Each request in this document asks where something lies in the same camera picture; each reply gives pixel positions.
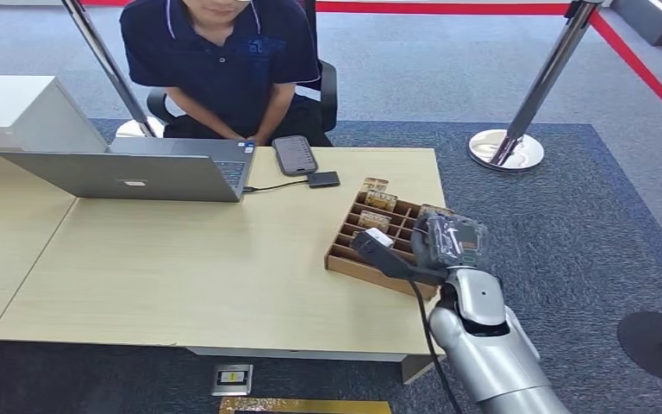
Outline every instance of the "floor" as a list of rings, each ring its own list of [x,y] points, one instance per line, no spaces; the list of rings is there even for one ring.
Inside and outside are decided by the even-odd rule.
[[[114,134],[123,120],[94,122]],[[533,125],[532,134],[562,151],[522,181],[465,152],[469,136],[502,126],[342,121],[330,138],[338,146],[434,148],[447,205],[489,226],[484,269],[502,278],[506,302],[565,405],[577,414],[662,414],[662,380],[629,361],[615,336],[626,315],[662,311],[662,231],[590,125]],[[184,349],[0,342],[0,414],[214,414],[211,369],[228,362],[238,361]],[[254,397],[382,400],[396,414],[451,412],[432,371],[402,386],[393,363],[241,362],[255,364]],[[445,366],[466,412],[478,412]]]

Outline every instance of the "wooden tray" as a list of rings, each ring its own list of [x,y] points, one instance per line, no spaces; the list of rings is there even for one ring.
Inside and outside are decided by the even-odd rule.
[[[372,213],[381,214],[390,218],[390,228],[387,230],[389,236],[394,244],[392,250],[408,262],[415,264],[415,255],[412,254],[412,247],[410,239],[412,238],[412,228],[417,215],[420,212],[420,206],[417,204],[408,203],[406,201],[397,200],[397,206],[392,212],[386,210],[375,209],[369,205],[364,204],[366,192],[357,194],[352,208],[347,214],[347,218],[339,229],[339,233],[334,239],[334,244],[326,253],[326,268],[335,272],[344,273],[356,279],[361,279],[374,285],[380,285],[391,289],[393,291],[415,296],[415,291],[406,280],[393,279],[384,276],[375,267],[367,264],[361,256],[359,256],[351,247],[353,233],[355,231],[366,230],[358,225],[359,214],[362,210],[367,210]],[[437,294],[438,288],[436,286],[423,285],[418,283],[420,293],[425,300],[434,298]]]

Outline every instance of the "silver laptop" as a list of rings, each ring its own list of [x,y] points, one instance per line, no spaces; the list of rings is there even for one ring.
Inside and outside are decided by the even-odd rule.
[[[76,197],[236,203],[247,182],[254,143],[118,138],[110,151],[0,156]]]

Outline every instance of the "robotic arm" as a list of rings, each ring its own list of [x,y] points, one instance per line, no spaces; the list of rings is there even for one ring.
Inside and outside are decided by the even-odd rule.
[[[417,266],[373,231],[359,233],[352,247],[388,277],[441,286],[428,318],[431,333],[484,414],[569,414],[539,366],[539,352],[504,304],[500,281],[477,269],[485,236],[485,226],[468,218],[428,212],[412,238]]]

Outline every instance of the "smartphone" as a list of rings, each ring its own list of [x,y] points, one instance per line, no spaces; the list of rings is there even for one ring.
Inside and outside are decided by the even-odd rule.
[[[293,177],[318,170],[306,137],[293,135],[276,138],[272,141],[272,147],[275,148],[275,156],[283,174]]]

